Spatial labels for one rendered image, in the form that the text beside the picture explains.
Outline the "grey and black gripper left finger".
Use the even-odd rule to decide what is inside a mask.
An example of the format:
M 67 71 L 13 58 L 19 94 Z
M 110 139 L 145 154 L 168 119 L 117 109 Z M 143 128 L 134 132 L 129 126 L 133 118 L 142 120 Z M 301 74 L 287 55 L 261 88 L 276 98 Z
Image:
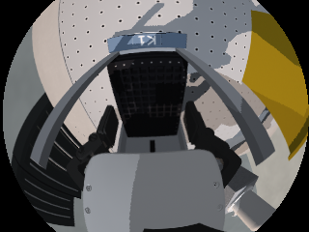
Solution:
M 109 148 L 115 145 L 119 120 L 114 106 L 107 105 L 98 124 L 98 129 L 88 137 L 88 142 L 76 151 L 67 165 L 67 171 L 75 183 L 83 191 L 85 174 L 84 170 L 90 158 L 101 153 L 110 153 Z

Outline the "yellow bin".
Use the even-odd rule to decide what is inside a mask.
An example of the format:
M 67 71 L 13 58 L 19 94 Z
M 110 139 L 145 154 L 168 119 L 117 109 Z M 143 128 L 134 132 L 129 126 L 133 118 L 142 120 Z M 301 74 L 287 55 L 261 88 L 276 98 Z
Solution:
M 290 150 L 307 140 L 308 95 L 302 68 L 283 29 L 271 14 L 251 10 L 252 32 L 242 82 L 266 106 Z

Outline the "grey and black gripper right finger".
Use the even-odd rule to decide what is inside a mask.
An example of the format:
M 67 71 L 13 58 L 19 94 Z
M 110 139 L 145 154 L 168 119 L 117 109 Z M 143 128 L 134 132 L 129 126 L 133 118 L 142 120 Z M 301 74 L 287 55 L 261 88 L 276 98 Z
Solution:
M 230 149 L 227 142 L 214 135 L 213 129 L 206 127 L 193 101 L 186 103 L 183 122 L 191 145 L 196 146 L 195 149 L 210 151 L 223 164 L 220 172 L 225 188 L 241 166 L 241 158 Z

